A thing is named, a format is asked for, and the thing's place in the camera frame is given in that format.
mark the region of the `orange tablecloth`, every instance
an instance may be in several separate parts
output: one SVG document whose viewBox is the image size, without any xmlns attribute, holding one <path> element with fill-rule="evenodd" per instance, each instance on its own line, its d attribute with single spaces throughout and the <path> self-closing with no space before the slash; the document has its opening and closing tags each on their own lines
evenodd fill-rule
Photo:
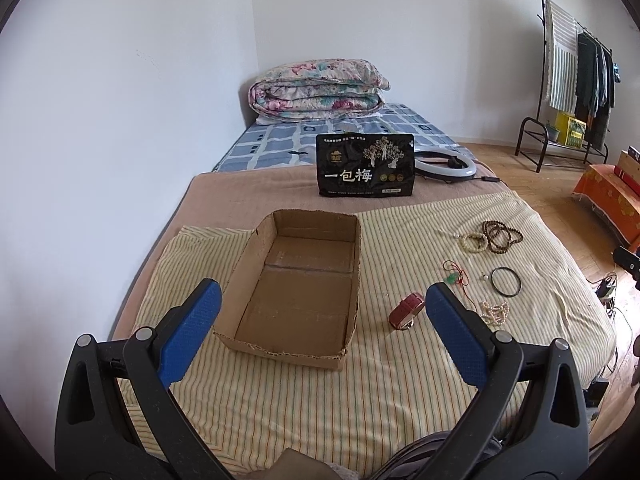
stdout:
<svg viewBox="0 0 640 480">
<path fill-rule="evenodd" d="M 640 247 L 640 196 L 613 173 L 613 166 L 592 164 L 575 186 L 574 194 L 587 196 L 629 243 Z"/>
</svg>

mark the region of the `black bangle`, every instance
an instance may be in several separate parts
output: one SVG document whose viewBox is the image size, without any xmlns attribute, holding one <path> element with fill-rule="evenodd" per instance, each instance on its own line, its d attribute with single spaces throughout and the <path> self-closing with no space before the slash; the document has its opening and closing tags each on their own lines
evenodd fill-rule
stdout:
<svg viewBox="0 0 640 480">
<path fill-rule="evenodd" d="M 516 291 L 515 294 L 505 294 L 503 291 L 501 291 L 497 286 L 495 286 L 495 282 L 494 282 L 494 274 L 496 270 L 507 270 L 508 272 L 510 272 L 513 276 L 515 276 L 516 280 L 518 280 L 518 290 Z M 491 271 L 491 286 L 494 288 L 494 290 L 500 294 L 501 296 L 505 297 L 505 298 L 514 298 L 515 296 L 517 296 L 518 294 L 520 294 L 520 291 L 522 290 L 522 280 L 520 279 L 518 273 L 511 269 L 510 267 L 496 267 L 494 270 Z"/>
</svg>

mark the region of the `snack package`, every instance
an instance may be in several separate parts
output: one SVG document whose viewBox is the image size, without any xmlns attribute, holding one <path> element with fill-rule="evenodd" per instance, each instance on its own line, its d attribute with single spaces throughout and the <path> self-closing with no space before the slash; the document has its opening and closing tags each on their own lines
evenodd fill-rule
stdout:
<svg viewBox="0 0 640 480">
<path fill-rule="evenodd" d="M 410 196 L 414 191 L 411 134 L 319 134 L 318 187 L 322 196 Z"/>
</svg>

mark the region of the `floral comforter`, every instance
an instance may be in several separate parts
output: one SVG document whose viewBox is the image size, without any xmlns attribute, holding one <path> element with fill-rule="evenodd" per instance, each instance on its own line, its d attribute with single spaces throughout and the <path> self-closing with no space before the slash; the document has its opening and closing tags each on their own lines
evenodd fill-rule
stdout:
<svg viewBox="0 0 640 480">
<path fill-rule="evenodd" d="M 258 122 L 358 118 L 375 114 L 389 90 L 364 59 L 316 59 L 267 70 L 249 89 Z"/>
</svg>

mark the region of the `yellow striped sheet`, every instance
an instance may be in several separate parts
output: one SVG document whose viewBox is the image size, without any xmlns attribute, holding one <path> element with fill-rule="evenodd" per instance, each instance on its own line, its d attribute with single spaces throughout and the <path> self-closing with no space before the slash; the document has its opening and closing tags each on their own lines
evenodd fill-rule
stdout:
<svg viewBox="0 0 640 480">
<path fill-rule="evenodd" d="M 360 310 L 342 371 L 234 352 L 209 333 L 185 378 L 172 386 L 189 420 L 231 472 L 267 468 L 292 447 L 367 475 L 417 438 L 452 428 L 475 389 L 462 382 L 424 314 L 405 332 L 391 330 L 386 320 L 407 294 L 424 293 L 444 280 L 447 259 L 468 271 L 467 291 L 476 304 L 502 300 L 481 279 L 483 273 L 497 266 L 516 269 L 523 289 L 509 300 L 503 328 L 521 342 L 567 339 L 584 385 L 609 359 L 615 338 L 604 310 L 567 250 L 515 193 L 358 216 Z M 465 253 L 451 235 L 475 231 L 488 219 L 519 229 L 524 241 L 507 254 Z M 224 289 L 249 236 L 249 231 L 183 228 L 154 270 L 136 326 L 155 325 L 204 277 Z M 472 308 L 456 286 L 454 291 Z M 159 452 L 128 383 L 123 390 L 142 441 Z M 503 427 L 523 395 L 520 384 Z"/>
</svg>

